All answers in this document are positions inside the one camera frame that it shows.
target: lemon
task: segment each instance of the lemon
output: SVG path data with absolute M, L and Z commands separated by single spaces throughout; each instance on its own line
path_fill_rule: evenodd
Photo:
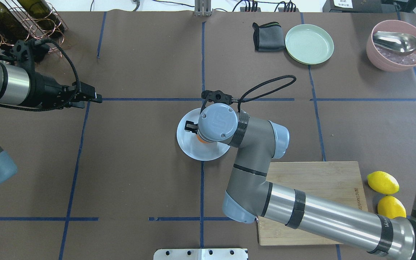
M 388 173 L 377 171 L 367 176 L 368 186 L 381 194 L 395 194 L 399 191 L 399 183 Z
M 406 217 L 406 208 L 402 203 L 393 196 L 384 196 L 378 202 L 378 214 L 388 218 Z

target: label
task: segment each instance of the label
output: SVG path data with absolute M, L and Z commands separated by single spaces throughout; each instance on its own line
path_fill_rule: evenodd
M 356 201 L 357 201 L 357 207 L 358 207 L 360 210 L 363 210 L 363 209 L 362 209 L 362 204 L 360 203 L 359 189 L 358 189 L 358 188 L 354 188 L 354 193 L 355 193 L 355 199 L 356 199 Z
M 336 7 L 352 8 L 352 0 L 333 0 Z

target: metal clamp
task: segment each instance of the metal clamp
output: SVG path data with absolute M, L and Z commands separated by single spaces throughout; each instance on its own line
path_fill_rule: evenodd
M 211 16 L 211 0 L 195 0 L 195 16 Z

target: silver metal cylinder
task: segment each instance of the silver metal cylinder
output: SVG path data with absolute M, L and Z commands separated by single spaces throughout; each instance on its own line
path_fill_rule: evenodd
M 269 206 L 265 218 L 287 224 L 293 211 L 295 191 L 281 185 L 273 184 Z
M 391 220 L 394 236 L 387 258 L 393 260 L 410 259 L 415 250 L 415 234 L 408 219 L 396 217 Z
M 309 194 L 299 229 L 368 252 L 377 247 L 381 236 L 377 215 Z
M 289 225 L 299 204 L 296 200 L 304 204 L 297 228 L 389 259 L 411 259 L 415 234 L 409 220 L 402 217 L 389 220 L 277 184 L 273 184 L 264 217 Z M 392 229 L 392 237 L 383 235 L 386 229 Z
M 0 103 L 19 105 L 30 92 L 30 78 L 27 72 L 17 66 L 5 65 L 7 70 L 7 87 L 0 98 Z

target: metal spoon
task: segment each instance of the metal spoon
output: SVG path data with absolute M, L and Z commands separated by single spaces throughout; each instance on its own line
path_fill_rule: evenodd
M 373 35 L 373 43 L 376 46 L 404 54 L 409 54 L 416 50 L 416 37 L 408 33 L 377 31 Z

